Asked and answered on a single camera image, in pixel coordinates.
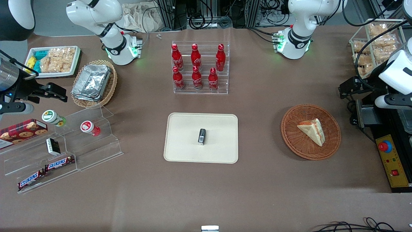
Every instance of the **brown wicker basket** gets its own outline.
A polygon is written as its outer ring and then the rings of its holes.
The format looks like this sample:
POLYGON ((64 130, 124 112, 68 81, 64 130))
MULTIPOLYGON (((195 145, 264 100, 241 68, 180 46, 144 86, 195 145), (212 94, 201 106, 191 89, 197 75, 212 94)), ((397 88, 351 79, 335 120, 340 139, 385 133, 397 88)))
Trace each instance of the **brown wicker basket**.
MULTIPOLYGON (((115 88, 116 88, 116 84, 117 84, 116 70, 110 62, 105 61, 105 60, 96 60, 96 61, 92 61, 88 64, 106 65, 106 66, 108 66, 112 69, 112 73, 110 74, 110 77, 109 77, 110 79, 107 82, 105 92, 103 93, 103 98, 99 102, 92 102, 92 101, 77 99, 72 95, 73 101, 76 103, 76 105, 81 106, 81 107, 85 107, 85 108, 92 107, 92 106, 97 105, 97 104, 100 104, 100 105, 104 106, 109 102, 109 100, 113 96, 113 93, 115 92, 115 88)), ((79 76, 80 76, 81 72, 83 71, 84 67, 77 73, 76 79, 73 83, 73 87, 75 86, 77 80, 79 79, 79 76)))
POLYGON ((290 108, 281 123, 282 137, 286 145, 298 156, 310 160, 331 157, 339 148, 341 134, 333 116, 323 108, 312 104, 302 104, 290 108), (297 125, 302 121, 318 118, 321 122, 325 143, 318 146, 297 125))

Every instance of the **coca-cola bottle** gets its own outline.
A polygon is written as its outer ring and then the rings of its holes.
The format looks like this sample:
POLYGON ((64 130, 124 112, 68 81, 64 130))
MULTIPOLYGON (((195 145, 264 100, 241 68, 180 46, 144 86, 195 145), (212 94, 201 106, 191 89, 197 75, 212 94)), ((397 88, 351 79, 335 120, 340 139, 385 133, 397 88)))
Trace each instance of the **coca-cola bottle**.
POLYGON ((183 69, 183 57, 175 43, 172 44, 172 59, 173 64, 181 71, 183 69))
POLYGON ((223 51, 225 46, 221 43, 218 45, 218 52, 216 53, 216 69, 222 72, 225 67, 226 54, 223 51))
POLYGON ((192 65, 193 66, 198 66, 199 71, 202 70, 202 60, 201 60, 201 55, 200 52, 197 50, 197 44, 192 44, 192 54, 190 55, 190 58, 192 59, 192 65))
POLYGON ((194 89, 201 90, 203 88, 202 75, 199 72, 198 66, 193 66, 192 79, 193 79, 194 89))
POLYGON ((211 91, 218 90, 218 75, 216 74, 216 69, 211 68, 209 74, 209 89, 211 91))
POLYGON ((185 82, 183 81, 183 76, 179 72, 179 68, 173 67, 173 81, 175 83, 177 90, 183 90, 185 88, 185 82))

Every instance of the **table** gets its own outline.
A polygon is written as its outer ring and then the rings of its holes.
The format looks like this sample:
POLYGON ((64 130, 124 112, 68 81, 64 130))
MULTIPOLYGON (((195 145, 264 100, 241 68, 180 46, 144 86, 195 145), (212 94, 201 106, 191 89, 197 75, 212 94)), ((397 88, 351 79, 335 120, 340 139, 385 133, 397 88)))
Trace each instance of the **table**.
MULTIPOLYGON (((246 29, 185 30, 150 35, 142 58, 116 66, 119 82, 107 108, 124 155, 28 194, 0 175, 2 231, 310 231, 315 225, 362 217, 407 230, 411 194, 390 194, 376 145, 349 124, 337 86, 354 75, 349 38, 357 28, 320 26, 299 60, 273 52, 246 29), (170 68, 173 40, 230 41, 227 96, 174 95, 170 68), (290 107, 310 103, 328 110, 342 131, 338 152, 304 160, 280 133, 290 107), (167 162, 167 117, 172 112, 235 114, 239 160, 235 164, 167 162)), ((77 45, 81 65, 108 59, 97 36, 34 36, 29 47, 77 45)), ((50 80, 41 80, 45 84, 50 80)), ((67 88, 73 78, 52 80, 67 88)), ((2 128, 47 109, 78 110, 71 99, 41 99, 29 116, 4 116, 2 128)))

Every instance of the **red button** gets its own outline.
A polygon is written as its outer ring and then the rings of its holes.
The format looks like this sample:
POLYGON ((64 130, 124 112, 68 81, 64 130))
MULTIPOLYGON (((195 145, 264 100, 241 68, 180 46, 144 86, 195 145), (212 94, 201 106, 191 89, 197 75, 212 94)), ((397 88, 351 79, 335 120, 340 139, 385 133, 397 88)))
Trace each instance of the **red button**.
POLYGON ((386 152, 389 149, 389 146, 385 142, 380 142, 378 144, 378 148, 379 148, 380 151, 386 152))
POLYGON ((392 170, 392 175, 399 175, 398 170, 392 170))

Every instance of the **acrylic display rack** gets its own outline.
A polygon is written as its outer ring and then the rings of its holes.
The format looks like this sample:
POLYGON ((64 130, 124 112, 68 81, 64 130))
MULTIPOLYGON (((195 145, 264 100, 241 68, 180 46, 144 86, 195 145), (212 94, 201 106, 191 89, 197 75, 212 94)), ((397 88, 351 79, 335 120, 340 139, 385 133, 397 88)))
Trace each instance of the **acrylic display rack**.
MULTIPOLYGON (((229 55, 230 55, 230 45, 229 42, 219 42, 219 41, 173 41, 178 45, 179 51, 183 56, 183 71, 180 73, 183 76, 183 81, 185 82, 185 89, 177 90, 172 79, 172 69, 170 79, 173 83, 173 91, 176 94, 228 94, 229 93, 229 55), (192 53, 192 44, 196 43, 198 50, 201 54, 202 60, 202 83, 203 88, 201 90, 196 90, 193 85, 192 73, 193 66, 190 55, 192 53), (222 43, 225 46, 226 62, 225 67, 222 72, 217 72, 218 75, 218 90, 215 92, 210 91, 208 77, 210 74, 210 69, 216 67, 216 53, 218 51, 218 45, 222 43)), ((171 59, 172 68, 174 66, 173 59, 171 59)))
POLYGON ((32 182, 18 193, 27 193, 41 186, 59 180, 78 171, 84 171, 102 162, 122 155, 119 140, 112 134, 108 117, 113 114, 100 105, 86 108, 66 116, 62 127, 49 126, 49 133, 34 137, 25 143, 11 146, 2 151, 5 160, 5 175, 15 176, 17 183, 44 168, 45 165, 74 155, 76 162, 49 171, 45 176, 32 182), (100 127, 99 136, 92 136, 80 130, 82 122, 90 120, 100 127), (53 156, 47 152, 46 139, 59 142, 61 155, 53 156))
MULTIPOLYGON (((387 26, 386 29, 388 29, 388 28, 394 27, 395 25, 401 23, 402 21, 403 21, 403 19, 376 19, 371 23, 371 25, 385 23, 386 26, 387 26)), ((361 42, 367 43, 368 41, 370 41, 373 38, 373 36, 371 36, 370 33, 369 33, 369 30, 367 28, 368 26, 369 26, 369 24, 359 27, 359 29, 355 32, 355 34, 349 40, 349 44, 351 45, 351 48, 352 48, 352 57, 353 57, 353 62, 354 63, 355 63, 355 59, 356 59, 355 50, 354 50, 355 41, 361 41, 361 42)), ((403 29, 402 29, 401 26, 398 27, 397 29, 394 29, 391 32, 388 32, 388 33, 396 35, 396 38, 397 38, 398 42, 395 45, 397 46, 397 48, 399 48, 406 41, 405 40, 405 35, 403 34, 403 29)), ((375 47, 373 45, 373 43, 369 44, 368 47, 369 47, 370 51, 373 51, 374 49, 377 49, 377 47, 375 47)), ((373 68, 376 68, 380 64, 385 62, 383 60, 380 60, 380 61, 377 60, 375 58, 375 55, 374 55, 373 52, 371 52, 370 55, 371 55, 371 58, 372 58, 373 68)), ((366 74, 364 74, 363 76, 361 76, 361 78, 362 79, 367 78, 372 71, 373 71, 373 69, 371 71, 367 72, 366 74)))

